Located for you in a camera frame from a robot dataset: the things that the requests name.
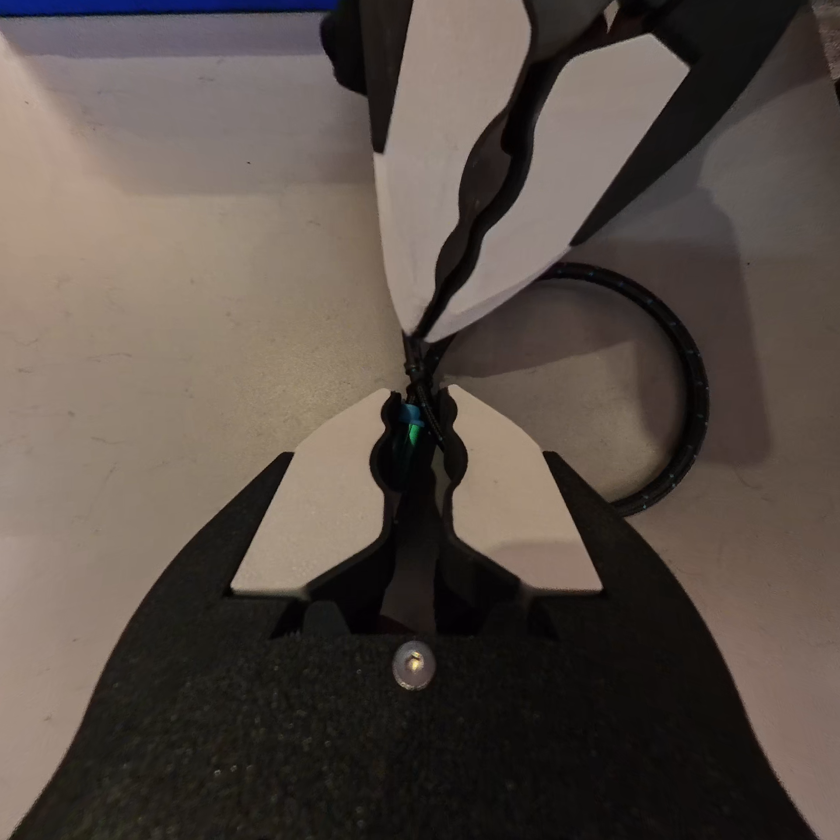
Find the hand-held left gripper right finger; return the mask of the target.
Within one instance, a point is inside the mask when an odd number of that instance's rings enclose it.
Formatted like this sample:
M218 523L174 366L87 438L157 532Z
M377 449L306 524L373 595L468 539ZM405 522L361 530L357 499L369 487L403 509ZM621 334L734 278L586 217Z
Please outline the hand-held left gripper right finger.
M459 385L438 394L446 477L436 623L479 632L542 599L598 596L603 582L538 443Z

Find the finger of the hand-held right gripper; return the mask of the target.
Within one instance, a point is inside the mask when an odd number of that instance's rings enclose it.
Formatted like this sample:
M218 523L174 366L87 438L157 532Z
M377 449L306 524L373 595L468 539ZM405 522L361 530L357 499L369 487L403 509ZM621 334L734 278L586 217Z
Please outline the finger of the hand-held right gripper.
M413 2L374 185L385 279L423 335L508 161L502 125L539 40L534 2Z
M483 318L569 250L688 71L652 34L570 60L538 116L520 194L483 237L476 267L428 342Z

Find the blue storage bin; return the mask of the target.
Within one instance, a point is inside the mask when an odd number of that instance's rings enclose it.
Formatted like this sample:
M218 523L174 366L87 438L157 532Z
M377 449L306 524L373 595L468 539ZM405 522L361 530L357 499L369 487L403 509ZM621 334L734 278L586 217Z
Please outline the blue storage bin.
M2 17L328 12L337 1L1 1Z

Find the black twist tie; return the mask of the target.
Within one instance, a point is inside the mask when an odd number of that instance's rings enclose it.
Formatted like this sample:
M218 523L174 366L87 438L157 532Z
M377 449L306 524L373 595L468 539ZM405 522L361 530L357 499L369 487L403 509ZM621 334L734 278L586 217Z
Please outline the black twist tie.
M441 359L438 343L427 343L406 333L402 336L404 369L413 393L430 394Z

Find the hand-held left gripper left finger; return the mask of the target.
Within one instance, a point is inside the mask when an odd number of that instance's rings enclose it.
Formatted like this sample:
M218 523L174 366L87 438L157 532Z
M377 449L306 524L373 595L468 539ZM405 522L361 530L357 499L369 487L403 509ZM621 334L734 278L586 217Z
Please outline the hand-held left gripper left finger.
M375 625L395 569L391 437L403 399L381 389L330 418L292 454L241 561L233 595L334 602Z

